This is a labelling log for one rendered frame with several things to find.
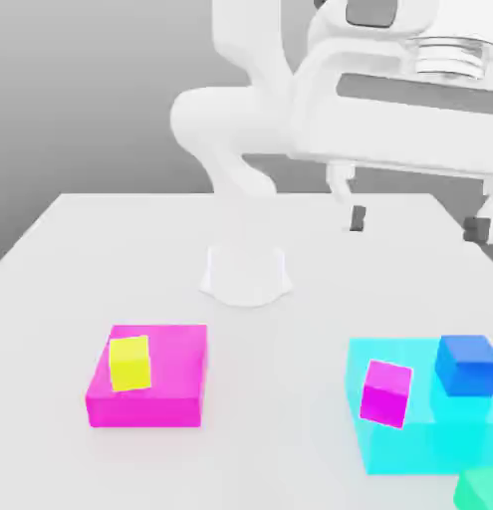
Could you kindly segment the large magenta box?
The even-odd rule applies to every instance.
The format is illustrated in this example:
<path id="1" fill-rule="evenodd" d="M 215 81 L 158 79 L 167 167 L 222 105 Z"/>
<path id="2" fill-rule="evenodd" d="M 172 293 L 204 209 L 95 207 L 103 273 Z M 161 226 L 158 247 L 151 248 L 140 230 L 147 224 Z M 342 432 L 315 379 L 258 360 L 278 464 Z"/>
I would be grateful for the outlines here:
<path id="1" fill-rule="evenodd" d="M 207 370 L 204 325 L 114 325 L 109 340 L 149 339 L 151 386 L 114 391 L 104 347 L 86 392 L 92 427 L 198 427 Z"/>

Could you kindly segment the large cyan box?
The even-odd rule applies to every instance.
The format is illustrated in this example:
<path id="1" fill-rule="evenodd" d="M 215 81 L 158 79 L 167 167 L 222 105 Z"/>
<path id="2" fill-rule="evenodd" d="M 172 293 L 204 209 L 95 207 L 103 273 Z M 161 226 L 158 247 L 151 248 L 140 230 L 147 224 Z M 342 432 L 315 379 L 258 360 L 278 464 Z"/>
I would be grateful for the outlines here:
<path id="1" fill-rule="evenodd" d="M 345 387 L 366 473 L 458 474 L 493 464 L 493 397 L 449 396 L 435 373 L 437 338 L 350 339 Z M 413 369 L 402 428 L 360 418 L 370 361 Z"/>

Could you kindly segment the small magenta cube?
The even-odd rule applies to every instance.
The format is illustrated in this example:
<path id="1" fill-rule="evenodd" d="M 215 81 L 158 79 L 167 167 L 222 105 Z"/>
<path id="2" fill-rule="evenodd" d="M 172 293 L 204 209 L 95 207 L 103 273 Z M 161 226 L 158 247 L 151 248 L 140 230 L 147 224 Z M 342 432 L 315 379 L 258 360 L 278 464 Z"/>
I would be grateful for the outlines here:
<path id="1" fill-rule="evenodd" d="M 411 380 L 410 367 L 370 360 L 363 386 L 360 418 L 402 429 Z"/>

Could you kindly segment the small green cube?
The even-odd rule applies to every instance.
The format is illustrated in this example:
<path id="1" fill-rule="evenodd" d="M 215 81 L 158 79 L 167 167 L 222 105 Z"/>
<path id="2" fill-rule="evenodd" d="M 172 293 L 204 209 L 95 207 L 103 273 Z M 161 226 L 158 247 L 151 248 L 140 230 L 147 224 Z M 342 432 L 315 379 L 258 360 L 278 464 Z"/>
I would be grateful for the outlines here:
<path id="1" fill-rule="evenodd" d="M 453 503 L 457 510 L 493 510 L 493 465 L 463 471 Z"/>

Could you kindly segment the small yellow cube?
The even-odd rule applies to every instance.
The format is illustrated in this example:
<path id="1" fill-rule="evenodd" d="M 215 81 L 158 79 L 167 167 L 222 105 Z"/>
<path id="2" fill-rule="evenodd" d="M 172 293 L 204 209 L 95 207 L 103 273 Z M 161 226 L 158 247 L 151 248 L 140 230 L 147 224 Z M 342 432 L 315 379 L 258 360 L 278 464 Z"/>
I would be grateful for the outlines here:
<path id="1" fill-rule="evenodd" d="M 109 366 L 113 391 L 151 387 L 148 336 L 111 339 Z"/>

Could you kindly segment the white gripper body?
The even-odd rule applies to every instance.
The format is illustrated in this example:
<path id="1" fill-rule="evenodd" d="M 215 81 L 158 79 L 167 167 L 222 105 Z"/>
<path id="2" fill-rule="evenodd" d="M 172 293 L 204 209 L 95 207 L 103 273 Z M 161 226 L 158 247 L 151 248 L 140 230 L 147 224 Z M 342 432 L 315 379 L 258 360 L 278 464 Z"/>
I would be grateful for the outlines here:
<path id="1" fill-rule="evenodd" d="M 291 154 L 493 177 L 493 62 L 481 81 L 411 74 L 398 46 L 318 46 L 293 82 Z"/>

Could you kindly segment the small blue cube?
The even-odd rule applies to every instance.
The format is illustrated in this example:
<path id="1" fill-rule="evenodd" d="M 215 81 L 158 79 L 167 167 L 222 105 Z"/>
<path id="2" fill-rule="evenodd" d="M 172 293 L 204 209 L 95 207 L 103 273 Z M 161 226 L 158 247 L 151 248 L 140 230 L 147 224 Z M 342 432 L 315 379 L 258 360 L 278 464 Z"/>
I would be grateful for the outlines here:
<path id="1" fill-rule="evenodd" d="M 435 371 L 448 396 L 493 396 L 493 346 L 483 335 L 442 336 Z"/>

